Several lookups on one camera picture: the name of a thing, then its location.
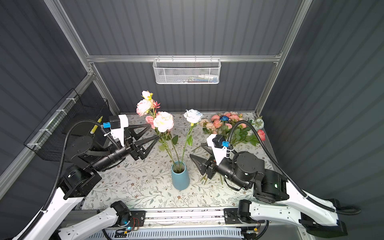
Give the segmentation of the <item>pink peony stem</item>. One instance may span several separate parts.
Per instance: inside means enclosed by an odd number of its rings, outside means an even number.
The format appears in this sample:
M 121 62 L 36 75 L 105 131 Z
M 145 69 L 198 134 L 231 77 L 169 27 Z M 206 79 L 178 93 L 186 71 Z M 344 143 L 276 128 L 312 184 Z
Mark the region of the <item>pink peony stem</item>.
M 168 112 L 156 112 L 155 109 L 146 111 L 146 122 L 151 125 L 156 135 L 159 137 L 161 151 L 165 151 L 172 161 L 172 169 L 176 167 L 176 161 L 173 157 L 169 142 L 172 142 L 171 130 L 174 127 L 173 115 Z

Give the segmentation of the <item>blue ceramic vase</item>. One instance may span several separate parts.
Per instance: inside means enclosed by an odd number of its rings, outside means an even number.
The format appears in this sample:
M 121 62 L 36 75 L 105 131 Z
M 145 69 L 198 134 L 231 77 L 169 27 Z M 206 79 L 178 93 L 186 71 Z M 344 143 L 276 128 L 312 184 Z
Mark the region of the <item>blue ceramic vase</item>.
M 172 183 L 175 189 L 182 191 L 190 185 L 190 176 L 184 162 L 175 162 L 171 168 Z

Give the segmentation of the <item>pink multi-bloom rose stem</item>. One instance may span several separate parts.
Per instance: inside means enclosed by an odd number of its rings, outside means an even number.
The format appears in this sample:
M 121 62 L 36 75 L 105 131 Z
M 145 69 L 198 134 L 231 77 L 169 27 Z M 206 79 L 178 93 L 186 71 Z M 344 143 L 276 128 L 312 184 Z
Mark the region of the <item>pink multi-bloom rose stem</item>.
M 142 100 L 137 103 L 136 113 L 140 117 L 146 118 L 146 111 L 155 109 L 156 112 L 160 112 L 161 104 L 153 99 L 153 93 L 149 91 L 142 91 Z

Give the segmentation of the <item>white rose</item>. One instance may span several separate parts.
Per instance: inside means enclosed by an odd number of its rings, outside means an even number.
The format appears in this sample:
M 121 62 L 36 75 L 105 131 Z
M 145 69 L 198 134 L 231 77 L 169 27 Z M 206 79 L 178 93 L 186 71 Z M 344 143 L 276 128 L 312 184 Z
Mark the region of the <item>white rose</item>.
M 191 146 L 192 145 L 191 142 L 193 142 L 192 131 L 193 131 L 194 127 L 196 126 L 196 124 L 198 124 L 200 122 L 200 120 L 203 118 L 203 114 L 201 112 L 199 112 L 198 110 L 190 109 L 190 110 L 186 110 L 186 112 L 184 113 L 184 117 L 186 118 L 187 122 L 190 123 L 190 127 L 189 127 L 187 134 L 186 134 L 186 142 L 185 142 L 184 147 L 183 147 L 183 153 L 182 153 L 182 157 L 181 157 L 182 163 L 180 164 L 180 167 L 179 167 L 180 171 L 183 170 L 182 164 L 183 164 L 183 160 L 184 160 L 184 156 L 185 156 L 186 147 L 187 147 L 187 145 Z

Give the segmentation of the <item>blue rose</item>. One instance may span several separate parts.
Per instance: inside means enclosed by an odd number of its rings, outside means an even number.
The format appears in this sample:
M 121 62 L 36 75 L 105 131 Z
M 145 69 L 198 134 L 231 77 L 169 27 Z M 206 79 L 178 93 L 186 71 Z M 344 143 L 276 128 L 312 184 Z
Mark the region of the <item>blue rose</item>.
M 220 120 L 221 120 L 222 122 L 228 122 L 230 119 L 229 119 L 229 117 L 227 117 L 227 116 L 221 116 Z

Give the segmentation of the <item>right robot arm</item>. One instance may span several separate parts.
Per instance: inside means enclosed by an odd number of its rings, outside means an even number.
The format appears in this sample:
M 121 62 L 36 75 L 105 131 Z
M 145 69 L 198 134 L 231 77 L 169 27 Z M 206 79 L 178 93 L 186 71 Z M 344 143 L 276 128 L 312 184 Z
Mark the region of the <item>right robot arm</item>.
M 209 179 L 221 175 L 231 182 L 229 187 L 235 191 L 253 190 L 256 202 L 241 200 L 238 204 L 237 218 L 241 222 L 277 221 L 304 228 L 315 237 L 347 236 L 346 224 L 336 213 L 338 201 L 322 200 L 310 194 L 303 197 L 287 177 L 266 169 L 264 160 L 249 152 L 236 152 L 227 159 L 225 148 L 201 146 L 210 158 L 196 155 L 190 158 L 202 175 Z

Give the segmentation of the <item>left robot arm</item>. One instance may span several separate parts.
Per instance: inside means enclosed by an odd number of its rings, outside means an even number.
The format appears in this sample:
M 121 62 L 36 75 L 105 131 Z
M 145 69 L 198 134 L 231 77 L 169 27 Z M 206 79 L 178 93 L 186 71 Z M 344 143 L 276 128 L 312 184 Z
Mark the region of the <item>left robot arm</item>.
M 16 240 L 49 240 L 54 237 L 83 240 L 123 219 L 130 221 L 128 207 L 117 201 L 101 213 L 99 220 L 87 219 L 82 232 L 66 233 L 58 229 L 73 208 L 102 180 L 101 172 L 118 166 L 129 156 L 134 160 L 144 160 L 159 141 L 157 135 L 141 138 L 150 128 L 149 124 L 125 127 L 123 124 L 105 123 L 98 124 L 98 127 L 111 141 L 109 147 L 97 146 L 90 136 L 69 143 L 72 131 L 82 123 L 84 121 L 78 121 L 69 128 L 50 195 L 34 218 L 14 237 Z

